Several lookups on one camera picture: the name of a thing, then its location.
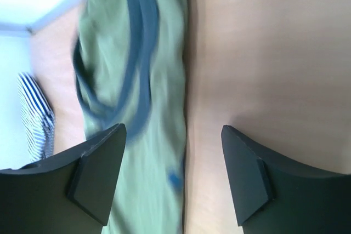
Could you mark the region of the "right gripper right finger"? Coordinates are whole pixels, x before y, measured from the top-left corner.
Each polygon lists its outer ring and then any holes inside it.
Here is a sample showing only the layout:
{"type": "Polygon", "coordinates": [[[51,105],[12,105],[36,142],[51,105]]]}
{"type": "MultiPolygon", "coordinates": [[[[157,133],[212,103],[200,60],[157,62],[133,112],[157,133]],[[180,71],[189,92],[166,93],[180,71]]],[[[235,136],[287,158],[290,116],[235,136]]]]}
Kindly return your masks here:
{"type": "Polygon", "coordinates": [[[244,233],[350,233],[350,175],[295,161],[229,125],[221,139],[244,233]]]}

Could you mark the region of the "blue white striped tank top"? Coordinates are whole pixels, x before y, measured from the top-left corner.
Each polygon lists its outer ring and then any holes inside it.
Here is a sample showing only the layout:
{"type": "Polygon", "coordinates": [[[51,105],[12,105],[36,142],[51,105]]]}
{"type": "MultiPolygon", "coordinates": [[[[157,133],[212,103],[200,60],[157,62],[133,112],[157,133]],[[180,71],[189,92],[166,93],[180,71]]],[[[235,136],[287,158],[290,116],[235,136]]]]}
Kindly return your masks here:
{"type": "Polygon", "coordinates": [[[29,73],[18,74],[18,91],[30,161],[51,157],[54,150],[54,112],[35,78],[29,73]]]}

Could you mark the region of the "olive green tank top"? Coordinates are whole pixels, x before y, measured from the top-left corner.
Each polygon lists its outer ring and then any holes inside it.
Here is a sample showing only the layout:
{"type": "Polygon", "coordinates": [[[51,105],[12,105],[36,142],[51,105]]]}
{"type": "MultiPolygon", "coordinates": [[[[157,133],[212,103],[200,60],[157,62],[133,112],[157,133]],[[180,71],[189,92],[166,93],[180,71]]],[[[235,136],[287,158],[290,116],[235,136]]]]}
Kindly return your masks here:
{"type": "Polygon", "coordinates": [[[103,233],[182,233],[187,0],[86,0],[72,62],[87,139],[127,130],[103,233]]]}

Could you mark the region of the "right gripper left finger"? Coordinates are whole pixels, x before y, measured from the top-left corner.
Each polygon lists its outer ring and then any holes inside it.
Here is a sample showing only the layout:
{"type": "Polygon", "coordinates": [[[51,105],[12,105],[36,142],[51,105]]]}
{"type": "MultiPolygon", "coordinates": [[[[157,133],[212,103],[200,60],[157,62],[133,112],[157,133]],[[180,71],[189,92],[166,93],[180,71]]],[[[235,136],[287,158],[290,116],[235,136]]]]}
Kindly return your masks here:
{"type": "Polygon", "coordinates": [[[126,143],[117,124],[59,154],[1,171],[1,233],[101,233],[126,143]]]}

